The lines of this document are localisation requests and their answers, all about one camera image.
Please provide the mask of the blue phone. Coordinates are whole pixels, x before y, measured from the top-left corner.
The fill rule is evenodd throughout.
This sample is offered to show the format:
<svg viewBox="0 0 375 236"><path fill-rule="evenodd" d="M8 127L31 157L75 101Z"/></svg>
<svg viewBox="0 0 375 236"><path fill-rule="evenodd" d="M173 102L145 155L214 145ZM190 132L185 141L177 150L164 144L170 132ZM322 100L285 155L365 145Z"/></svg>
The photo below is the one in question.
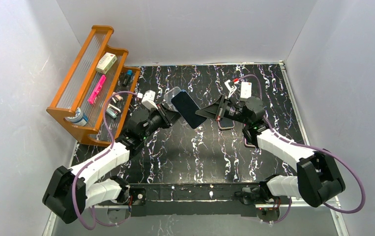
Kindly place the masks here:
<svg viewBox="0 0 375 236"><path fill-rule="evenodd" d="M192 129L198 128L207 118L196 114L200 108L192 97L184 90L171 99L171 103L178 110Z"/></svg>

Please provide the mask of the clear phone case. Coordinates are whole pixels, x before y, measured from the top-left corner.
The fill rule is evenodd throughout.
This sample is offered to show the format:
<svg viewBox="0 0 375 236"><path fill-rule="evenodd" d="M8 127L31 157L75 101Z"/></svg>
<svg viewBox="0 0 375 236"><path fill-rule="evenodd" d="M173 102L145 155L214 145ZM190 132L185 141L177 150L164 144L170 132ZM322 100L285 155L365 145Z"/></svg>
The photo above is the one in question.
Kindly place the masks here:
<svg viewBox="0 0 375 236"><path fill-rule="evenodd" d="M170 111L178 112L177 108L173 105L172 99L181 92L180 87L174 87L163 95L163 105Z"/></svg>

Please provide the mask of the black phone cream case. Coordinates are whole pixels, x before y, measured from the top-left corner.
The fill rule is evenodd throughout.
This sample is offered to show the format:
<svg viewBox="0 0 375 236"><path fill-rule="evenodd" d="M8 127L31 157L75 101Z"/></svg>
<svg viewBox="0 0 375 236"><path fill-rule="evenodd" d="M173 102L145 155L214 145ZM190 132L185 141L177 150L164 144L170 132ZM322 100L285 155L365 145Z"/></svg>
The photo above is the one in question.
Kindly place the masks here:
<svg viewBox="0 0 375 236"><path fill-rule="evenodd" d="M218 121L218 127L220 130L231 130L234 129L234 121L229 118L220 118Z"/></svg>

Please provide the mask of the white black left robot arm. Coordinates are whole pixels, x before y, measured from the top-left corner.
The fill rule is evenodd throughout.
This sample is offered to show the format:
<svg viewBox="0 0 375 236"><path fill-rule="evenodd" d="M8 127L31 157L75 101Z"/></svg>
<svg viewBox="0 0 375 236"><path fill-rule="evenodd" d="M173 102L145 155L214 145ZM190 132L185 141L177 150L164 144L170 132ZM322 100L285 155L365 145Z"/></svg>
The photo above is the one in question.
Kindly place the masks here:
<svg viewBox="0 0 375 236"><path fill-rule="evenodd" d="M120 177L110 177L102 182L99 179L137 155L147 137L159 129L172 127L180 117L180 113L161 104L149 111L134 111L118 138L107 148L79 165L58 167L51 177L42 203L66 224L79 219L85 209L99 203L128 203L131 196L127 181Z"/></svg>

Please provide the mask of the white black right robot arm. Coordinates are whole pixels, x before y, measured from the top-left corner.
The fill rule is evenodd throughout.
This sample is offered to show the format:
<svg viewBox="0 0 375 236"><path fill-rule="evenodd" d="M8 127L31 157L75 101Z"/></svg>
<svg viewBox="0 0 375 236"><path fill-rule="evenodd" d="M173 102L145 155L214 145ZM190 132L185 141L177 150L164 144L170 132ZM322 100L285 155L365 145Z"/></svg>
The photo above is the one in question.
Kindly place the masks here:
<svg viewBox="0 0 375 236"><path fill-rule="evenodd" d="M246 141L280 158L295 170L295 176L272 175L261 181L256 195L262 199L295 197L318 207L346 188L331 155L324 150L303 147L270 129L263 101L258 97L251 96L239 106L222 95L211 105L197 110L196 115L216 121L228 118L244 124L242 133Z"/></svg>

